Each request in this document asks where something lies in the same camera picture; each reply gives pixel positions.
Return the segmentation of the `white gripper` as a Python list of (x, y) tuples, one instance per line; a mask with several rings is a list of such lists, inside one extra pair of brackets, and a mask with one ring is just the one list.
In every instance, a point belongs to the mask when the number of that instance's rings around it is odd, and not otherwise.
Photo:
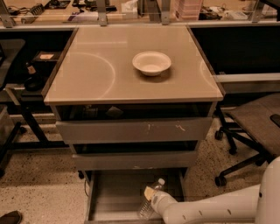
[(157, 191), (150, 186), (145, 187), (143, 194), (148, 201), (151, 201), (151, 207), (161, 217), (166, 215), (169, 206), (177, 203), (169, 193)]

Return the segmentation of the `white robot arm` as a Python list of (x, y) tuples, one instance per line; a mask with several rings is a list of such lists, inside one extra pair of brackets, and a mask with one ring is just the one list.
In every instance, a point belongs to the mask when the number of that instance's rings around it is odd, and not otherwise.
[(144, 196), (165, 224), (280, 224), (280, 157), (267, 166), (260, 185), (192, 202), (177, 202), (169, 193), (149, 186)]

